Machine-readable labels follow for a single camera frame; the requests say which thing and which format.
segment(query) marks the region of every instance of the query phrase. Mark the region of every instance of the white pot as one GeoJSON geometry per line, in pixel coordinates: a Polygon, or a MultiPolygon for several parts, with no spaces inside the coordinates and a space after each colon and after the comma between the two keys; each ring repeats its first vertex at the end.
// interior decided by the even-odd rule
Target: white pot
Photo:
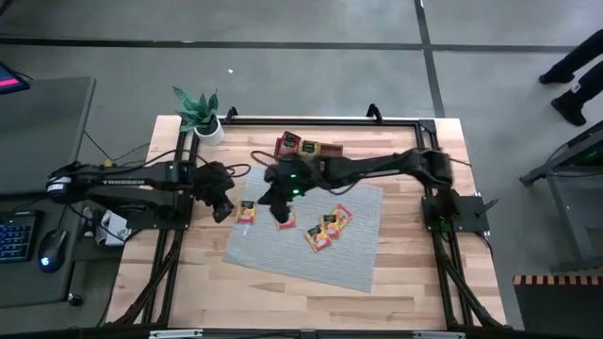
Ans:
{"type": "Polygon", "coordinates": [[[197,128],[194,129],[195,134],[197,135],[197,137],[199,137],[199,141],[201,141],[202,144],[216,146],[224,140],[224,130],[222,129],[220,119],[216,119],[216,121],[218,122],[218,128],[216,128],[216,131],[214,131],[214,133],[208,136],[199,133],[199,130],[197,128]]]}

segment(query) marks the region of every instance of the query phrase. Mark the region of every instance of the black pants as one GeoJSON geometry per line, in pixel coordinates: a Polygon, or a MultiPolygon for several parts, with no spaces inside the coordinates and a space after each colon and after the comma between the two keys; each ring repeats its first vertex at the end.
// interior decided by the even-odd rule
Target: black pants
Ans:
{"type": "MultiPolygon", "coordinates": [[[[582,68],[594,58],[603,54],[603,29],[595,32],[589,39],[581,43],[570,54],[552,67],[551,73],[570,75],[582,68]]],[[[574,99],[583,105],[593,99],[603,89],[603,61],[599,62],[579,80],[580,88],[574,99]]]]}

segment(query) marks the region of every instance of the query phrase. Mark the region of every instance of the green leaf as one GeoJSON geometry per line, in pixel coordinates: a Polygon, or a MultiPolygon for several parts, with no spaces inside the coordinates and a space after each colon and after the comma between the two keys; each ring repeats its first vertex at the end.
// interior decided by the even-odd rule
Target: green leaf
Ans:
{"type": "Polygon", "coordinates": [[[203,118],[207,116],[209,109],[207,109],[207,101],[205,99],[205,94],[201,93],[201,99],[199,99],[199,108],[197,109],[199,112],[199,117],[203,118]]]}
{"type": "Polygon", "coordinates": [[[195,129],[197,126],[181,126],[180,132],[190,132],[195,129]]]}
{"type": "Polygon", "coordinates": [[[186,125],[180,126],[180,132],[189,132],[195,129],[195,127],[199,127],[199,123],[196,121],[189,121],[186,125]]]}
{"type": "Polygon", "coordinates": [[[199,119],[197,112],[176,111],[176,113],[186,122],[197,121],[199,119]]]}
{"type": "Polygon", "coordinates": [[[211,97],[209,97],[209,104],[207,106],[209,108],[209,111],[218,110],[218,90],[217,89],[216,89],[216,92],[214,94],[212,94],[211,97]]]}
{"type": "Polygon", "coordinates": [[[211,115],[208,116],[207,118],[201,119],[201,123],[209,124],[210,122],[211,122],[211,115]]]}
{"type": "Polygon", "coordinates": [[[176,93],[176,96],[178,97],[178,99],[180,99],[180,101],[182,102],[182,106],[186,109],[186,110],[197,110],[197,107],[199,106],[199,104],[197,104],[196,101],[190,99],[188,97],[188,95],[181,89],[179,89],[178,87],[174,87],[173,88],[173,92],[176,93]]]}

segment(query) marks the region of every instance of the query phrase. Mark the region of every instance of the black shoe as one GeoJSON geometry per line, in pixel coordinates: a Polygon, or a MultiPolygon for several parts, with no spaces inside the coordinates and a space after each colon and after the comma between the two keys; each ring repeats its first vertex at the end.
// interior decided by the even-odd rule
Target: black shoe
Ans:
{"type": "Polygon", "coordinates": [[[569,123],[575,126],[581,126],[586,123],[586,118],[582,115],[582,105],[576,104],[573,100],[571,91],[550,102],[551,105],[562,115],[569,123]]]}
{"type": "Polygon", "coordinates": [[[551,74],[551,71],[548,71],[538,77],[538,81],[543,85],[548,84],[568,84],[572,80],[574,80],[574,75],[557,75],[551,74]]]}

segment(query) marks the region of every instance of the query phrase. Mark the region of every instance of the potted plant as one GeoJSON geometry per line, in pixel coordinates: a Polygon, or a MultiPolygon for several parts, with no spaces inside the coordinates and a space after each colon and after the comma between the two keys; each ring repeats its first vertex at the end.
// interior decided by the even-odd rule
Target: potted plant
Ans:
{"type": "Polygon", "coordinates": [[[181,132],[195,131],[199,140],[206,145],[215,146],[224,139],[224,130],[220,124],[220,120],[216,116],[218,111],[218,91],[209,98],[207,102],[205,95],[201,94],[199,102],[190,99],[188,95],[177,87],[172,87],[174,93],[180,101],[185,111],[176,111],[183,125],[180,127],[181,132]]]}

